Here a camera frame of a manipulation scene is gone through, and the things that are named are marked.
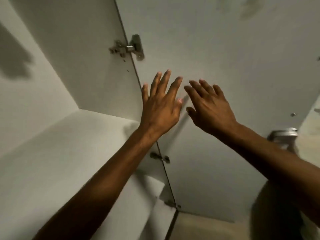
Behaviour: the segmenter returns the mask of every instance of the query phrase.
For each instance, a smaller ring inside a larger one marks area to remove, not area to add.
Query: cabinet hinge
[[[150,153],[150,157],[156,160],[161,160],[164,161],[165,163],[169,164],[170,163],[170,158],[168,156],[164,156],[162,157],[161,155],[155,153],[155,152],[151,152]]]
[[[167,206],[170,206],[170,207],[174,207],[174,208],[177,208],[177,209],[181,209],[181,205],[175,204],[175,203],[174,203],[173,201],[171,201],[171,200],[166,201],[165,204],[166,204]]]
[[[119,54],[122,58],[126,56],[126,53],[134,53],[138,61],[144,59],[141,38],[138,34],[134,34],[131,37],[129,45],[122,43],[120,40],[115,40],[115,45],[109,50],[111,54]]]

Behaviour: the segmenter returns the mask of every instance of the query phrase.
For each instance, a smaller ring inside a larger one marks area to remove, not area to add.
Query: beige floor
[[[249,220],[229,223],[179,213],[170,240],[249,240]]]

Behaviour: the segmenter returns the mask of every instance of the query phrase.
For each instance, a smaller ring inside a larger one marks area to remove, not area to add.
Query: person's right arm
[[[190,81],[185,86],[194,108],[194,124],[240,154],[270,181],[285,190],[296,206],[320,227],[320,168],[281,149],[236,121],[219,86]]]

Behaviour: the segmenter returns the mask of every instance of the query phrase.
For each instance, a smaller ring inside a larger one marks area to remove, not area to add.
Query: person's left hand
[[[145,83],[142,87],[143,110],[139,129],[143,133],[148,133],[154,140],[177,124],[182,107],[182,99],[176,100],[182,77],[179,76],[171,84],[166,94],[171,71],[167,70],[162,79],[161,75],[161,72],[156,74],[151,84],[150,96],[148,96],[148,85]]]

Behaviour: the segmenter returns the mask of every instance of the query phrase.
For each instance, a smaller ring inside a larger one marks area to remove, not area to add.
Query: hand
[[[194,108],[186,110],[196,126],[215,137],[228,133],[238,126],[221,88],[210,86],[205,80],[190,81],[184,89],[190,96]]]
[[[161,72],[156,74],[151,84],[150,96],[148,96],[148,85],[145,83],[142,87],[143,110],[139,129],[143,133],[149,133],[154,140],[177,124],[182,107],[182,99],[175,100],[182,77],[178,77],[171,84],[166,94],[171,71],[167,70],[160,80],[161,75]]]

